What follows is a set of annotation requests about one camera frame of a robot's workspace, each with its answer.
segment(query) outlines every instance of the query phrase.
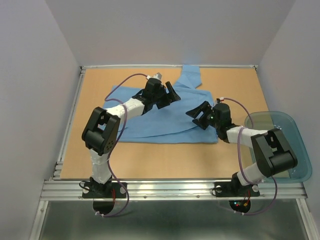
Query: plastic bin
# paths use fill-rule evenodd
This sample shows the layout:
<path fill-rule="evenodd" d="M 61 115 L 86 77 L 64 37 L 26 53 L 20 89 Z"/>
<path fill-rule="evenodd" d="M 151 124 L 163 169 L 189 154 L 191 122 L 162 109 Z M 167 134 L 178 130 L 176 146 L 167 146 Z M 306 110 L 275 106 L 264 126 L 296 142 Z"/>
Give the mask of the plastic bin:
<path fill-rule="evenodd" d="M 291 116 L 280 111 L 262 111 L 251 114 L 254 129 L 271 130 L 274 128 L 281 129 L 284 136 L 292 147 L 297 159 L 298 165 L 295 168 L 288 170 L 287 177 L 275 176 L 278 183 L 302 183 L 310 178 L 312 174 L 312 166 L 301 138 L 298 127 Z M 244 122 L 247 128 L 252 128 L 250 118 L 247 117 Z M 256 161 L 252 149 L 250 149 L 253 162 Z"/>

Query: tabletop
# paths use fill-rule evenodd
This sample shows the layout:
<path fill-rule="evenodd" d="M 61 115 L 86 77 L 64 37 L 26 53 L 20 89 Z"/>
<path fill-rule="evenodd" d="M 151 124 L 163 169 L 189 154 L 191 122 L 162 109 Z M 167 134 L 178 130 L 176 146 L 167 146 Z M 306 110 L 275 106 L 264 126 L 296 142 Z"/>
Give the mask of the tabletop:
<path fill-rule="evenodd" d="M 112 86 L 134 73 L 153 76 L 158 72 L 162 74 L 162 82 L 170 81 L 174 84 L 181 74 L 181 68 L 86 70 L 66 143 L 61 179 L 88 179 L 91 176 L 90 153 L 81 135 L 93 109 L 103 106 Z M 200 73 L 202 85 L 198 89 L 210 91 L 213 99 L 236 99 L 250 113 L 268 110 L 255 69 L 201 67 Z M 143 76 L 135 76 L 123 86 L 142 89 L 145 85 L 146 79 Z M 230 106 L 232 121 L 244 125 L 246 112 L 234 102 L 225 103 Z M 247 147 L 241 147 L 241 154 L 244 166 L 252 164 Z M 121 179 L 231 178 L 233 173 L 239 171 L 237 145 L 221 140 L 213 144 L 119 142 L 110 157 L 110 165 Z"/>

